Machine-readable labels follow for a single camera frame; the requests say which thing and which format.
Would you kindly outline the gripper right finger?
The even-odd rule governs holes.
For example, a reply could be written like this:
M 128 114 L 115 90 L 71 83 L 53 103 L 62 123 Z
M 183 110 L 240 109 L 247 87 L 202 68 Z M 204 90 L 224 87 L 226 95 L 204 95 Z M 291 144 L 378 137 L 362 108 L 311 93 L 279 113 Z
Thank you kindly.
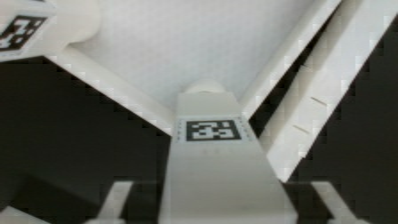
M 332 214 L 327 224 L 368 224 L 368 221 L 354 215 L 332 184 L 329 182 L 313 182 L 311 185 Z

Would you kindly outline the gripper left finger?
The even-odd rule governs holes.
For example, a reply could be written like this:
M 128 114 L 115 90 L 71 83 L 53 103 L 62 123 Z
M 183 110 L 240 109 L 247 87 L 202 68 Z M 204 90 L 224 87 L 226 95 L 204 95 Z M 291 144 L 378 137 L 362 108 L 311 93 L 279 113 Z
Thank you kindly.
M 98 216 L 85 221 L 85 224 L 126 224 L 121 218 L 124 204 L 133 187 L 131 181 L 115 181 L 108 190 Z

